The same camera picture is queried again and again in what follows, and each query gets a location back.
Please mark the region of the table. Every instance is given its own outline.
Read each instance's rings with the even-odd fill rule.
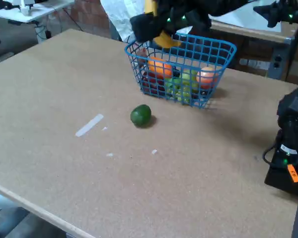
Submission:
[[[212,21],[212,29],[259,39],[263,44],[270,44],[273,48],[271,64],[267,77],[280,79],[287,63],[291,64],[298,43],[298,24],[282,22],[282,31],[259,31],[238,27],[219,21]]]
[[[298,200],[260,158],[296,86],[227,69],[194,109],[143,95],[124,47],[69,30],[0,63],[0,194],[77,238],[290,237]]]
[[[8,20],[31,23],[33,21],[38,21],[35,27],[35,32],[37,35],[38,42],[41,43],[46,38],[45,26],[41,23],[42,17],[51,14],[52,12],[67,7],[74,4],[75,0],[48,0],[47,2],[34,4],[30,11],[29,16],[25,16],[21,13],[19,8],[13,8],[11,10],[0,10],[0,17]],[[0,61],[11,57],[13,54],[9,53],[0,58]]]

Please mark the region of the cable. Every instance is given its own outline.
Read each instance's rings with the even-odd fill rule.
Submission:
[[[274,149],[275,147],[277,146],[277,143],[275,142],[271,147],[269,147],[267,150],[264,151],[263,153],[263,160],[265,161],[265,163],[269,164],[269,166],[273,167],[273,168],[278,168],[278,169],[285,169],[286,166],[281,166],[281,165],[277,165],[277,164],[274,164],[272,162],[269,162],[267,159],[266,159],[266,155],[268,152],[270,152],[272,149]],[[298,155],[296,156],[296,161],[294,163],[292,163],[292,165],[296,166],[298,164]]]
[[[60,25],[60,33],[62,33],[63,31],[63,27],[62,27],[62,21],[61,21],[61,17],[60,17],[60,14],[59,12],[57,11],[57,9],[55,7],[53,7],[52,5],[47,5],[47,6],[33,6],[34,8],[46,8],[46,7],[51,7],[55,10],[57,16],[58,16],[58,19],[59,19],[59,25]],[[46,25],[48,24],[49,22],[49,18],[47,16],[47,21],[46,21]]]
[[[78,23],[71,17],[71,15],[69,15],[69,13],[63,8],[63,11],[69,16],[69,18],[75,23],[75,25],[82,31],[83,29],[78,25]]]
[[[34,28],[41,28],[42,26],[39,26],[38,24],[34,27]],[[40,32],[35,32],[35,34],[39,37],[39,38],[41,38],[42,40],[47,40],[47,38],[43,38],[42,36],[40,36],[40,34],[43,32],[43,31],[45,31],[45,30],[47,30],[47,28],[46,28],[46,26],[43,26],[43,30],[41,30]]]

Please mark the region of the gray floor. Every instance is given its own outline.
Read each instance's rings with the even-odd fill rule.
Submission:
[[[44,20],[44,24],[47,22],[47,29],[52,32],[52,36],[60,33],[60,30],[65,31],[67,29],[76,29],[77,26],[71,20],[61,20],[58,18]],[[110,31],[99,29],[90,25],[79,24],[80,27],[88,33],[95,35],[110,37]],[[34,31],[33,24],[21,24],[20,26],[8,24],[6,19],[0,18],[0,56],[13,52],[15,54],[26,50],[37,44],[36,33]]]
[[[73,28],[77,29],[70,20],[62,21],[62,31]],[[93,26],[82,25],[85,32],[110,37],[109,30],[98,29]],[[60,22],[58,19],[49,19],[47,28],[52,32],[52,36],[60,33]],[[0,18],[0,56],[8,52],[15,54],[22,52],[37,44],[37,38],[33,24],[21,24],[20,26],[8,24],[7,20]],[[9,218],[14,209],[0,211],[0,223]],[[12,230],[7,238],[65,238],[65,233],[38,218],[33,214],[27,215],[19,225]]]

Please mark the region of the orange tag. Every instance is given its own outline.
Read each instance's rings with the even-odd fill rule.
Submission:
[[[295,168],[293,167],[293,165],[287,165],[288,171],[290,176],[292,177],[294,182],[298,182],[298,174],[295,170]]]

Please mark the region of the white tape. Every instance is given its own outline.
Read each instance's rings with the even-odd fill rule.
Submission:
[[[77,137],[84,135],[86,132],[88,132],[90,129],[92,129],[97,123],[99,123],[103,118],[104,118],[104,116],[102,114],[98,114],[92,120],[90,120],[89,123],[87,123],[78,132],[76,132],[75,135]]]
[[[289,153],[289,154],[292,154],[292,155],[296,155],[297,154],[297,150],[293,150],[293,149],[290,149],[288,148],[287,146],[285,145],[281,145],[280,147],[283,151],[285,151],[286,153]]]

